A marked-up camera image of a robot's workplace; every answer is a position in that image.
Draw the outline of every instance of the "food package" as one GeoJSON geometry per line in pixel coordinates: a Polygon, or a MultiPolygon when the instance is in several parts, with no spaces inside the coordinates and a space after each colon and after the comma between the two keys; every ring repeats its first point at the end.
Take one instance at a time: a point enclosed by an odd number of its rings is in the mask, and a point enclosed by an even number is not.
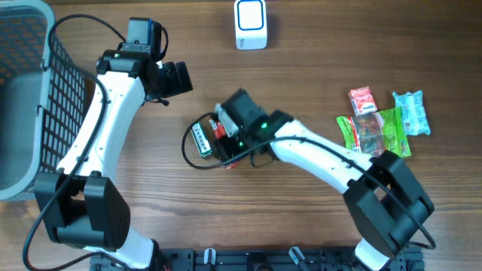
{"type": "Polygon", "coordinates": [[[401,122],[404,125],[405,134],[409,136],[417,136],[421,133],[430,135],[429,122],[423,107],[423,91],[419,90],[413,94],[405,93],[404,95],[393,93],[393,97],[395,107],[401,108],[401,122]]]}
{"type": "Polygon", "coordinates": [[[357,117],[337,117],[346,148],[380,156],[385,150],[400,157],[411,155],[401,123],[401,108],[357,117]]]}
{"type": "Polygon", "coordinates": [[[356,116],[370,114],[378,110],[377,105],[375,104],[375,99],[373,95],[371,95],[370,87],[361,87],[356,90],[350,90],[348,96],[349,100],[352,102],[356,116]]]}

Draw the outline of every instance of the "gray bin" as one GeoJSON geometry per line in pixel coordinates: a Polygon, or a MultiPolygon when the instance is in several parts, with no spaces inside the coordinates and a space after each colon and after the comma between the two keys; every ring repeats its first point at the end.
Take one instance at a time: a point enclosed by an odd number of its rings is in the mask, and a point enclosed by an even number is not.
{"type": "Polygon", "coordinates": [[[44,2],[0,2],[0,200],[34,199],[35,176],[56,171],[84,120],[84,79],[48,49],[54,23],[44,2]]]}

